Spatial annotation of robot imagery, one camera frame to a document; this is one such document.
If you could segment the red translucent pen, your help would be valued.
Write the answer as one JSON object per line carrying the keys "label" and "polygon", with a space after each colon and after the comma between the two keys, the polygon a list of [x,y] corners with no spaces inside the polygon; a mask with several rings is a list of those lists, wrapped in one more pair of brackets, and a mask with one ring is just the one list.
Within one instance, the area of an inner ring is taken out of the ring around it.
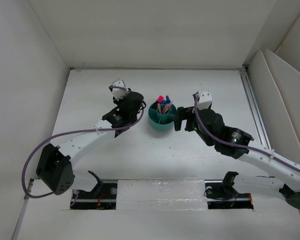
{"label": "red translucent pen", "polygon": [[170,109],[170,107],[171,107],[171,105],[173,104],[173,102],[171,101],[169,104],[167,104],[165,107],[164,107],[164,109],[163,109],[163,114],[166,114],[168,111],[169,111],[169,109]]}

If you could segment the clear blue-capped spray bottle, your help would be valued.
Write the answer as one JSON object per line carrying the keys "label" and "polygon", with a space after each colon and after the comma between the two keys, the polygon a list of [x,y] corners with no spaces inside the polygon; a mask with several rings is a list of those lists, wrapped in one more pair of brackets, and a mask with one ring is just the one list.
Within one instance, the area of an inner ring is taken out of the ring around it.
{"label": "clear blue-capped spray bottle", "polygon": [[165,101],[166,101],[166,104],[171,103],[170,97],[168,95],[165,96]]}

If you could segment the purple translucent pen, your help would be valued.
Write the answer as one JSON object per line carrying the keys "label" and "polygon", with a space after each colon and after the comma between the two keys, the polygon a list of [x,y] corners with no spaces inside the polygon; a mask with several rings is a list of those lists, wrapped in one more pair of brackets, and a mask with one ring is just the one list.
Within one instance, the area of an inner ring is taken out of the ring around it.
{"label": "purple translucent pen", "polygon": [[158,112],[159,114],[162,113],[162,109],[161,109],[161,104],[160,104],[160,103],[157,104],[157,112]]}

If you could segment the pink capped black highlighter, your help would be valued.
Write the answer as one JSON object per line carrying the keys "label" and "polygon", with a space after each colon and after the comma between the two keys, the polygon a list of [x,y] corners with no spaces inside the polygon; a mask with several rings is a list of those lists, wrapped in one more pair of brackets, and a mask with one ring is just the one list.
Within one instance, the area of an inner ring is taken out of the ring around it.
{"label": "pink capped black highlighter", "polygon": [[162,102],[164,99],[165,99],[165,97],[162,96],[162,95],[160,95],[160,96],[157,98],[156,102],[159,103],[159,104],[161,104],[161,102]]}

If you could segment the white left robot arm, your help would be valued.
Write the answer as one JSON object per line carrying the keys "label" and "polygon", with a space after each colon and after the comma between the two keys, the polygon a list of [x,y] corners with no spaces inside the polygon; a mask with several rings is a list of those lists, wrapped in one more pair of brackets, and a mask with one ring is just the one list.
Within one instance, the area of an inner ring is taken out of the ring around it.
{"label": "white left robot arm", "polygon": [[49,143],[42,149],[36,174],[53,194],[61,195],[69,189],[93,199],[101,194],[103,181],[93,171],[74,173],[73,167],[87,153],[138,123],[146,107],[143,95],[130,90],[123,96],[114,95],[113,102],[116,107],[92,129],[81,131],[77,137],[59,146]]}

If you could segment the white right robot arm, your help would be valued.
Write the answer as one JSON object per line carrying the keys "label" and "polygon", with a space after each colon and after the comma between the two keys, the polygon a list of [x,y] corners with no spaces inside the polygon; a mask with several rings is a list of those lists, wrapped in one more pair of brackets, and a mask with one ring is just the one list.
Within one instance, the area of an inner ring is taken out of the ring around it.
{"label": "white right robot arm", "polygon": [[247,132],[224,124],[220,114],[210,108],[179,107],[174,117],[174,129],[196,132],[204,143],[221,155],[253,165],[267,176],[246,176],[228,171],[222,182],[209,187],[210,199],[229,201],[240,194],[259,194],[284,200],[300,210],[300,164],[295,163],[256,142]]}

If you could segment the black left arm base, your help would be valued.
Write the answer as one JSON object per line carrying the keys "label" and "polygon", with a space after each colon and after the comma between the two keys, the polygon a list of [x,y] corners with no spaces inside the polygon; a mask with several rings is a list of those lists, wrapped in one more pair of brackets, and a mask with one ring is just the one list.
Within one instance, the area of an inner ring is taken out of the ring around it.
{"label": "black left arm base", "polygon": [[88,171],[93,179],[90,191],[75,189],[70,200],[71,210],[115,210],[117,207],[117,180],[102,180],[94,172]]}

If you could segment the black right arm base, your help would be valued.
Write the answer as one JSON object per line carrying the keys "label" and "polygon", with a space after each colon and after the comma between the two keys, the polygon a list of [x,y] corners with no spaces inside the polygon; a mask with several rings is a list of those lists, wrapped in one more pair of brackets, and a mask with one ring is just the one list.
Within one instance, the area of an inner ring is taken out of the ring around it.
{"label": "black right arm base", "polygon": [[248,209],[253,210],[250,193],[238,193],[234,189],[238,172],[229,171],[222,180],[205,180],[203,195],[207,198],[209,210]]}

